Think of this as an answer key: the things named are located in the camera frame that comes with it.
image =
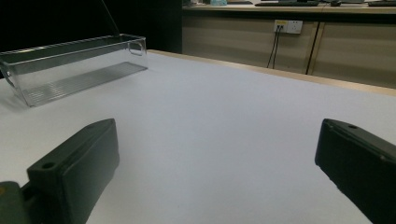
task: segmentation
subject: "screw hole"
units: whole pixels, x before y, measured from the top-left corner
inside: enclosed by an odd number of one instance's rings
[[[52,168],[54,165],[55,165],[54,162],[47,162],[47,163],[45,163],[43,166],[41,166],[41,168],[43,168],[43,169],[49,169],[49,168]]]

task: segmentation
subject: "dark wall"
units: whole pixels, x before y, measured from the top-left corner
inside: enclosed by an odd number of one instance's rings
[[[147,38],[148,49],[181,53],[181,0],[105,0],[120,32]]]

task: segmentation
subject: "wooden cabinet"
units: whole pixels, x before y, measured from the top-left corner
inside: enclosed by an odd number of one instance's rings
[[[183,53],[266,67],[275,20],[304,22],[275,69],[396,89],[396,8],[184,8]]]

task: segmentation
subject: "clear plastic box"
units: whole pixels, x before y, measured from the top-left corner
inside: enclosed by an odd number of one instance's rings
[[[145,37],[109,35],[0,53],[14,92],[38,106],[148,68]]]

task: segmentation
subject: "wooden panel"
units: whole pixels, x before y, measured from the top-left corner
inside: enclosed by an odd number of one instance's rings
[[[396,25],[326,23],[313,76],[396,88]]]
[[[313,22],[300,35],[281,34],[275,69],[305,73]],[[183,53],[266,67],[274,44],[274,21],[183,17]]]

